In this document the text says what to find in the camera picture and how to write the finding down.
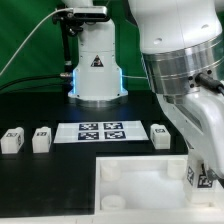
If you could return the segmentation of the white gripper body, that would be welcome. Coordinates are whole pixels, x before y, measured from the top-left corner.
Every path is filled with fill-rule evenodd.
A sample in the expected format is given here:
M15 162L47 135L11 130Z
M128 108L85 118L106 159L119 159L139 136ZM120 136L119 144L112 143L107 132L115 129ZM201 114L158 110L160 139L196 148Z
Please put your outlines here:
M206 89L182 96L177 104L158 94L166 117L201 156L206 168L224 178L224 96Z

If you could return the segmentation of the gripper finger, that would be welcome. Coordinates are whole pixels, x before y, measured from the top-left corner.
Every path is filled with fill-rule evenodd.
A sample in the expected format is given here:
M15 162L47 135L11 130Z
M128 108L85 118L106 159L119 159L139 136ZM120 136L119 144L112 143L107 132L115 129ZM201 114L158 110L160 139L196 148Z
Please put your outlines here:
M204 186L211 186L217 179L216 174L210 168L207 168L205 164L202 164L202 184Z

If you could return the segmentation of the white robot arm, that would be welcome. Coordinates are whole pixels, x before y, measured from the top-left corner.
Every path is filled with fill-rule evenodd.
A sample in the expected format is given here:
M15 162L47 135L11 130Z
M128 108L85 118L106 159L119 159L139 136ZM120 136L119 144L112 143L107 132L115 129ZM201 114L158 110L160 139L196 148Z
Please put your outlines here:
M79 62L69 97L110 103L127 94L115 59L115 26L93 0L62 0L67 20L81 27ZM224 179L224 46L214 0L124 0L140 34L151 90L208 178Z

